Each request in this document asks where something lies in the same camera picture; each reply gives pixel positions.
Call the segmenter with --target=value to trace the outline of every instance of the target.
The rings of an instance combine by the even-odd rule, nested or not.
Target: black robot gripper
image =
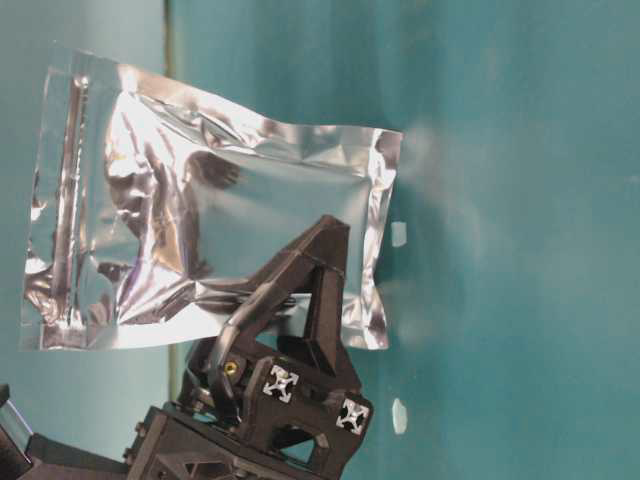
[[[178,401],[149,410],[124,463],[37,434],[21,452],[0,429],[0,469],[13,472],[2,478],[339,479],[373,416],[340,338],[348,237],[323,216],[247,281],[217,287],[246,300],[194,344]],[[303,333],[264,341],[300,294]]]

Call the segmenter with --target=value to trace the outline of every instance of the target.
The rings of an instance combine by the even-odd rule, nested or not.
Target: white tape piece
[[[409,415],[407,407],[396,398],[391,406],[391,416],[393,418],[393,431],[396,435],[403,435],[407,431],[407,424],[409,422]]]
[[[391,222],[391,245],[400,248],[407,243],[407,224],[404,222]]]

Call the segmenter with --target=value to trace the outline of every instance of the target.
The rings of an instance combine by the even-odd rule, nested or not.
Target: crinkled foil
[[[292,125],[58,49],[45,87],[22,345],[114,349],[216,335],[251,275],[332,214],[351,226],[346,344],[387,346],[373,273],[400,133]],[[300,333],[309,298],[282,307]]]

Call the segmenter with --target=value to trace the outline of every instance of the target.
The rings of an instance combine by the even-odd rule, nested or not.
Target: teal surface
[[[171,2],[174,74],[406,132],[346,479],[640,476],[640,3]],[[392,404],[408,412],[396,434]]]
[[[149,405],[166,400],[167,349],[18,352],[18,325],[51,42],[162,72],[162,2],[131,3],[0,0],[0,383],[34,430],[114,458]]]

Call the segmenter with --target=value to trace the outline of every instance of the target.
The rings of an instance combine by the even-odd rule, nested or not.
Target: black 3d-printed part
[[[149,410],[125,463],[40,435],[29,462],[0,429],[0,478],[339,479],[373,415],[340,339],[348,237],[322,217],[248,281],[221,287],[248,299],[218,337],[195,344],[178,403]],[[303,335],[280,335],[277,348],[257,341],[296,293],[311,294]],[[8,396],[0,386],[0,405]],[[291,452],[302,444],[311,449]]]

